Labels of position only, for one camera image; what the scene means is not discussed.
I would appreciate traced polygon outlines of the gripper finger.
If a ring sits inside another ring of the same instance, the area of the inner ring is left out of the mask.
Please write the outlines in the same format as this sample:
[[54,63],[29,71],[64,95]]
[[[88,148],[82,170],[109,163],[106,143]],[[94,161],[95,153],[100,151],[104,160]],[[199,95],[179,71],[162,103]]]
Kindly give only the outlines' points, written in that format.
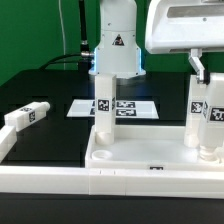
[[189,52],[188,60],[196,72],[196,80],[198,84],[208,84],[209,74],[205,70],[200,58],[202,57],[201,49],[191,49]]

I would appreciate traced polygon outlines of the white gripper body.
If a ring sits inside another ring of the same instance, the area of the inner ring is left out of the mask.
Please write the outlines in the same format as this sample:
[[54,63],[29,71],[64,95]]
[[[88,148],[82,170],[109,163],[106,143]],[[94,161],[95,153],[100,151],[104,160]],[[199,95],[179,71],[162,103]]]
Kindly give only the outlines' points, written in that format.
[[224,0],[151,0],[145,48],[151,54],[224,51]]

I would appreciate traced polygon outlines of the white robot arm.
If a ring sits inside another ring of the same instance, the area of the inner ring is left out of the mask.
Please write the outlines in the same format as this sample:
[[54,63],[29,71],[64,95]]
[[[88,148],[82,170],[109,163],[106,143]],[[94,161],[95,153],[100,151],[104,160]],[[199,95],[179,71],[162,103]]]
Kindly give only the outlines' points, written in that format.
[[[120,79],[144,75],[136,44],[136,1],[100,0],[100,19],[100,42],[89,73],[115,74]],[[224,51],[224,0],[151,0],[145,49],[151,54],[188,53],[197,81],[206,83],[200,57]]]

